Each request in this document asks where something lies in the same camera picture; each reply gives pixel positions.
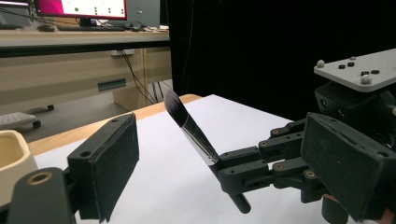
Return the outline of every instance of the black curtain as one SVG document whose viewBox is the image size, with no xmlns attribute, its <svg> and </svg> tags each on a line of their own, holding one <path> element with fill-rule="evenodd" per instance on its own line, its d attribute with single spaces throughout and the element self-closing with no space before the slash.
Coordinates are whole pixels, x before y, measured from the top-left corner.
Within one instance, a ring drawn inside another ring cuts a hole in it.
<svg viewBox="0 0 396 224">
<path fill-rule="evenodd" d="M 318 112 L 313 73 L 396 46 L 396 3 L 167 0 L 177 94 L 216 94 L 279 115 Z"/>
</svg>

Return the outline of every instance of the white table surface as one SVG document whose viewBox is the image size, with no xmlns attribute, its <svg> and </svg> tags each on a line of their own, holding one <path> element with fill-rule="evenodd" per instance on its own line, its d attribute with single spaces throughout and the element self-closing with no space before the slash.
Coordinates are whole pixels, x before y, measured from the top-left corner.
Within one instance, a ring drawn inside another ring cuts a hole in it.
<svg viewBox="0 0 396 224">
<path fill-rule="evenodd" d="M 219 154 L 257 146 L 282 119 L 209 95 L 185 104 Z M 321 201 L 301 203 L 298 189 L 273 186 L 245 193 L 251 211 L 242 214 L 221 190 L 186 136 L 165 111 L 137 121 L 140 160 L 109 220 L 111 224 L 326 224 Z M 67 155 L 83 141 L 35 157 L 39 168 L 66 168 Z M 78 223 L 98 223 L 80 220 Z M 355 223 L 351 218 L 348 223 Z"/>
</svg>

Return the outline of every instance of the bolt hole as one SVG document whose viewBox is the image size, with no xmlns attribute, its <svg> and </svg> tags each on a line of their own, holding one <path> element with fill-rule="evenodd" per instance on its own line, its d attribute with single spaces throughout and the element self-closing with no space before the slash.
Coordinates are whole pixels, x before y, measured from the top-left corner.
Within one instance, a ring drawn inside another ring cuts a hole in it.
<svg viewBox="0 0 396 224">
<path fill-rule="evenodd" d="M 51 172 L 42 172 L 36 175 L 32 175 L 29 179 L 27 179 L 27 183 L 29 185 L 39 185 L 41 183 L 46 182 L 52 177 Z"/>
<path fill-rule="evenodd" d="M 85 151 L 85 152 L 81 152 L 79 155 L 81 157 L 87 157 L 87 156 L 91 155 L 91 152 L 90 151 Z"/>
<path fill-rule="evenodd" d="M 308 171 L 308 172 L 306 172 L 306 175 L 309 176 L 309 177 L 314 177 L 315 173 L 312 172 L 312 171 Z"/>
</svg>

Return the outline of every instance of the monitor screen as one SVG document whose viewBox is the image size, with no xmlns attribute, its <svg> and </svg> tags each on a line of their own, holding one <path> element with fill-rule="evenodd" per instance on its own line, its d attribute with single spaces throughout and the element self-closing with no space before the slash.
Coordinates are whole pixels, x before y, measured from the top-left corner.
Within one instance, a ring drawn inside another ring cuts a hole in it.
<svg viewBox="0 0 396 224">
<path fill-rule="evenodd" d="M 80 18 L 81 26 L 91 19 L 127 20 L 126 0 L 35 0 L 38 16 Z"/>
<path fill-rule="evenodd" d="M 29 7 L 28 0 L 0 0 L 0 7 Z"/>
</svg>

